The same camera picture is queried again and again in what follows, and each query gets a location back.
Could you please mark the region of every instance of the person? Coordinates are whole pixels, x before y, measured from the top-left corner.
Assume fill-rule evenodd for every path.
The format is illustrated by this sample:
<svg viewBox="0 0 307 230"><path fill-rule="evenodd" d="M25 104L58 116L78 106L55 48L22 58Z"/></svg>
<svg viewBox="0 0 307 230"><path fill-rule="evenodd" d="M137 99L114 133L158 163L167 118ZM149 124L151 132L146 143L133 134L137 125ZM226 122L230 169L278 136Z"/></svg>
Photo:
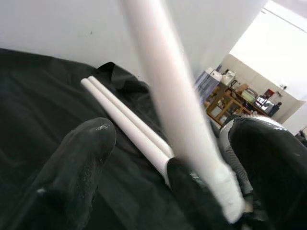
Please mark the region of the person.
<svg viewBox="0 0 307 230"><path fill-rule="evenodd" d="M279 110L279 107L282 105L281 102L278 102L276 105L274 105L272 107L272 109L269 111L268 115L269 117L272 117L278 110Z"/></svg>

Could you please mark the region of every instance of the black glove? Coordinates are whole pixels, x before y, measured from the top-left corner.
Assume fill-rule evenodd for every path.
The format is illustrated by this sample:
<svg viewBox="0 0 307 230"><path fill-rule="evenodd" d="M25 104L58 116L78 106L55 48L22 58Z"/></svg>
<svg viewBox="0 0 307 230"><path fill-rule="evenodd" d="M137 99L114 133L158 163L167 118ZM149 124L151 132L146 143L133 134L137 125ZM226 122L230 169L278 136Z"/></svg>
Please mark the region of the black glove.
<svg viewBox="0 0 307 230"><path fill-rule="evenodd" d="M169 185L185 216L196 230L231 230L207 184L182 160L167 163Z"/></svg>
<svg viewBox="0 0 307 230"><path fill-rule="evenodd" d="M4 229L82 229L115 142L114 126L104 118L86 121L67 134Z"/></svg>

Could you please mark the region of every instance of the black fabric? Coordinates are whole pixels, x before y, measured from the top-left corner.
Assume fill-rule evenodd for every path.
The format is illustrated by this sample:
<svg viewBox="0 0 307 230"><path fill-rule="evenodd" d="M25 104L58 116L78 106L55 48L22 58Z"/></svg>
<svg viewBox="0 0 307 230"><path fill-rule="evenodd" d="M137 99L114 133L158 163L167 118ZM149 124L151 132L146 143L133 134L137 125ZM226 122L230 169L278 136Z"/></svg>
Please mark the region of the black fabric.
<svg viewBox="0 0 307 230"><path fill-rule="evenodd" d="M0 49L0 227L64 136L108 118L80 86L91 75L163 136L145 84L113 63L95 69ZM116 133L86 229L193 229L161 175L117 126Z"/></svg>
<svg viewBox="0 0 307 230"><path fill-rule="evenodd" d="M306 229L306 147L284 128L251 117L237 117L229 138L276 229Z"/></svg>

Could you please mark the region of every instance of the white pipe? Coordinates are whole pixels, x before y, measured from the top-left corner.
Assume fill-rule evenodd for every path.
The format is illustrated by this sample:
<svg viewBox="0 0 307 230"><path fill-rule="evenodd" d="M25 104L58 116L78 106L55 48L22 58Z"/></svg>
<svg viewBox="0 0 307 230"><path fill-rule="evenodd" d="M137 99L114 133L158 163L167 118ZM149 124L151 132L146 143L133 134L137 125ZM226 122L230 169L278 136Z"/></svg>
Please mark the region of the white pipe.
<svg viewBox="0 0 307 230"><path fill-rule="evenodd" d="M132 121L129 120L115 105L112 104L88 79L81 80L81 84L103 106L113 121L123 130L133 144L153 164L158 172L168 181L166 164L169 160L162 151L143 134Z"/></svg>
<svg viewBox="0 0 307 230"><path fill-rule="evenodd" d="M111 93L103 84L101 84L93 76L89 77L88 80L124 115L126 115L159 149L161 149L166 156L174 156L171 147L137 115L135 115L127 106L125 106L124 103L121 102L113 93Z"/></svg>
<svg viewBox="0 0 307 230"><path fill-rule="evenodd" d="M233 172L221 159L206 115L202 114L191 73L162 2L121 2L174 154L188 160L211 188L228 221L235 222L242 214L244 200Z"/></svg>

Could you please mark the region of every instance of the white wall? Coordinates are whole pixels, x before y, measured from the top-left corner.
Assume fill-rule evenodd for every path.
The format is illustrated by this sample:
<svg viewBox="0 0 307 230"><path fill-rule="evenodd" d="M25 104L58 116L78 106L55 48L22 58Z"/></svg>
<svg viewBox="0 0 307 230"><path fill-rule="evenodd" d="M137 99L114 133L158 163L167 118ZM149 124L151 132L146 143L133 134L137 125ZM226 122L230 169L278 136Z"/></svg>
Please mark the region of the white wall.
<svg viewBox="0 0 307 230"><path fill-rule="evenodd" d="M258 95L263 95L268 89L271 89L274 92L281 90L273 82L269 81L261 74L253 70L250 66L246 65L231 54L226 55L226 57L223 59L220 73L224 73L226 69L236 72L236 79L241 84L248 84L248 86ZM287 92L283 92L282 95L282 98L276 98L275 103L281 102L283 104L273 116L273 119L280 123L287 120L304 103L303 101L297 100Z"/></svg>
<svg viewBox="0 0 307 230"><path fill-rule="evenodd" d="M306 0L273 0L273 1L307 18L307 1Z"/></svg>
<svg viewBox="0 0 307 230"><path fill-rule="evenodd" d="M304 103L288 120L283 123L293 135L307 126L307 103Z"/></svg>
<svg viewBox="0 0 307 230"><path fill-rule="evenodd" d="M266 8L277 6L268 2ZM292 23L307 29L307 19L289 15ZM307 100L307 33L263 10L230 53L276 85L286 85L296 99Z"/></svg>
<svg viewBox="0 0 307 230"><path fill-rule="evenodd" d="M167 0L195 75L217 67L265 0ZM2 0L0 47L142 75L117 0Z"/></svg>

